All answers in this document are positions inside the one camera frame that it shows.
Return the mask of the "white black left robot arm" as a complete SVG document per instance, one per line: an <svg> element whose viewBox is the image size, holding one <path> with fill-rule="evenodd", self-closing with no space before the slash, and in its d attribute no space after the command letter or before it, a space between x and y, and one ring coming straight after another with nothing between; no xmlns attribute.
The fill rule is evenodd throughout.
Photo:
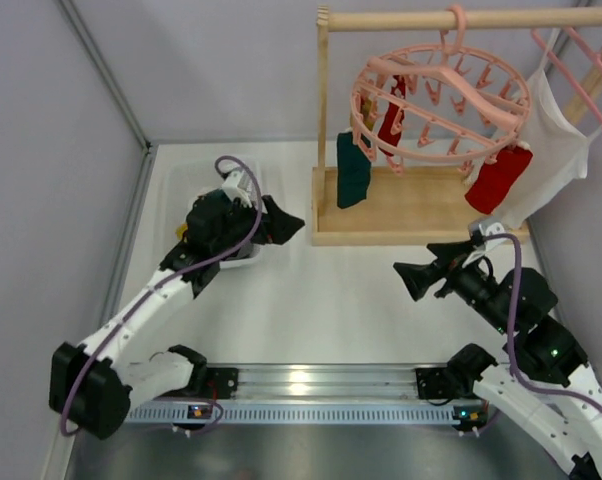
<svg viewBox="0 0 602 480"><path fill-rule="evenodd" d="M64 342L53 353L49 406L60 415L60 433L106 439L147 401L205 390L206 358L183 345L159 351L155 335L203 292L225 258L247 244L283 245L304 225L269 195L250 202L217 189L198 197L181 238L137 296L78 345Z"/></svg>

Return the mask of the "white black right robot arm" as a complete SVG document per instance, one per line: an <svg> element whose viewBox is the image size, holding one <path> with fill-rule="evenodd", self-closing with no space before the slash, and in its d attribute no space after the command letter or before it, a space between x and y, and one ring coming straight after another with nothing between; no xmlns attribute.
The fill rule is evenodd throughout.
<svg viewBox="0 0 602 480"><path fill-rule="evenodd" d="M571 479L602 479L602 386L585 350L550 312L558 302L545 278L522 265L519 240L495 234L480 241L434 243L429 264L396 262L411 298L457 295L505 337L499 363L470 343L441 375L454 399L491 404L535 440Z"/></svg>

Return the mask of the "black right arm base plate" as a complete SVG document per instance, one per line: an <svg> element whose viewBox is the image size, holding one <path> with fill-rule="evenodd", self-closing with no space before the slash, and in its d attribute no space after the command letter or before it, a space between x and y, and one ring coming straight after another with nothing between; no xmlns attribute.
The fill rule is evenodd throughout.
<svg viewBox="0 0 602 480"><path fill-rule="evenodd" d="M446 375L445 367L420 367L415 369L418 397L435 405L458 399L458 390Z"/></svg>

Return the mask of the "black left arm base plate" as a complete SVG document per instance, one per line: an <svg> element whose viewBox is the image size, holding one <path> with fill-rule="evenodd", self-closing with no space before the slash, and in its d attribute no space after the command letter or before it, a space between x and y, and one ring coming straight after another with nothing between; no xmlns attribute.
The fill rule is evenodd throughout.
<svg viewBox="0 0 602 480"><path fill-rule="evenodd" d="M231 399L238 388L239 369L234 367L208 367L199 391L202 398Z"/></svg>

